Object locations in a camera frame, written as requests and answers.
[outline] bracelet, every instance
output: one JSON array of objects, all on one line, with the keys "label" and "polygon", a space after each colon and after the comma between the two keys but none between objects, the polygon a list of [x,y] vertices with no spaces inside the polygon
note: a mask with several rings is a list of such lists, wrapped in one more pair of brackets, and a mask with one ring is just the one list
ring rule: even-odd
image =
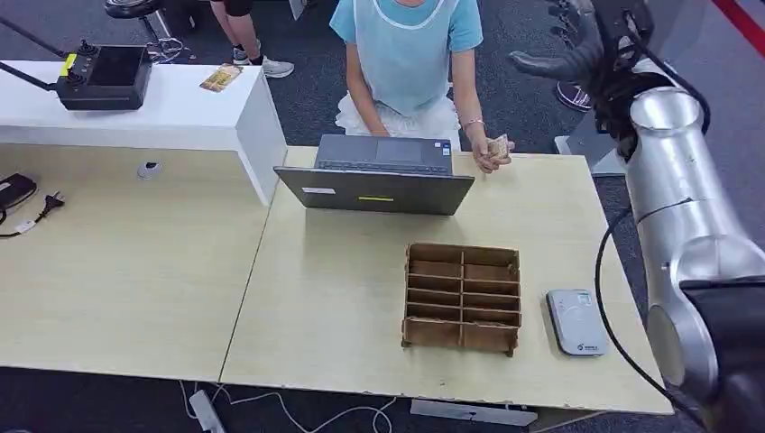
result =
[{"label": "bracelet", "polygon": [[477,118],[473,120],[467,121],[465,124],[462,125],[462,129],[464,129],[467,132],[467,127],[471,124],[482,124],[483,126],[486,126],[486,123],[484,123],[484,120],[482,118]]}]

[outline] chair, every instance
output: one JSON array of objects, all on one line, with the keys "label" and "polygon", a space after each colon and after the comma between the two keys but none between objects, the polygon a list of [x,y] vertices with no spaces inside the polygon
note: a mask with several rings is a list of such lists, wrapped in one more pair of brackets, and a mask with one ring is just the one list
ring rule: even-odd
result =
[{"label": "chair", "polygon": [[[162,0],[106,0],[106,14],[116,19],[138,18],[149,36],[149,54],[154,63],[170,63],[187,48],[183,42],[173,38],[164,16],[162,15]],[[160,38],[149,22],[149,15],[155,14],[167,37]]]}]

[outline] laptop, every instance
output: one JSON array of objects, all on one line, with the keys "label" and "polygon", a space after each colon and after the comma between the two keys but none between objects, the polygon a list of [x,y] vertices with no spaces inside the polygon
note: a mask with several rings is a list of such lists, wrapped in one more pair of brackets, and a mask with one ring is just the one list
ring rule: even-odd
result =
[{"label": "laptop", "polygon": [[475,180],[452,175],[449,140],[353,135],[323,136],[315,168],[274,171],[305,207],[407,214],[454,215]]}]

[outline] person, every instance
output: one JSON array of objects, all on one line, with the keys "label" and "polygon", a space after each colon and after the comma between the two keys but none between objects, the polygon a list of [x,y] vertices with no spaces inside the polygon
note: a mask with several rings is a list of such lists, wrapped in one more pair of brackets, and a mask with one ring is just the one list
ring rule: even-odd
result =
[{"label": "person", "polygon": [[510,162],[489,153],[475,91],[475,47],[484,39],[476,0],[339,0],[330,27],[346,42],[348,94],[336,117],[346,134],[457,144],[461,127],[480,170]]},{"label": "person", "polygon": [[250,16],[253,0],[212,0],[210,7],[233,46],[235,65],[263,66],[263,73],[268,78],[284,78],[295,70],[292,63],[271,60],[261,54],[260,41]]}]

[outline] wooden table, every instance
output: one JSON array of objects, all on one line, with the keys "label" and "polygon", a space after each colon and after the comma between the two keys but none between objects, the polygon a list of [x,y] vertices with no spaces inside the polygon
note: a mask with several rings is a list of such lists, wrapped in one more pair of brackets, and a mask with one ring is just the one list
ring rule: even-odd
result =
[{"label": "wooden table", "polygon": [[[315,154],[292,147],[286,164],[311,166]],[[606,227],[584,158],[516,155],[484,176],[463,153],[454,166],[476,181],[452,217],[305,209],[280,184],[221,382],[559,408],[541,410],[537,429],[592,411],[671,413],[612,347],[572,358],[556,346],[545,294],[593,288]],[[523,323],[513,358],[401,347],[405,251],[414,242],[520,250]],[[603,282],[615,333],[659,380],[613,244]]]},{"label": "wooden table", "polygon": [[41,191],[0,233],[67,202],[0,240],[0,365],[217,380],[267,215],[236,152],[0,144],[17,170]]}]

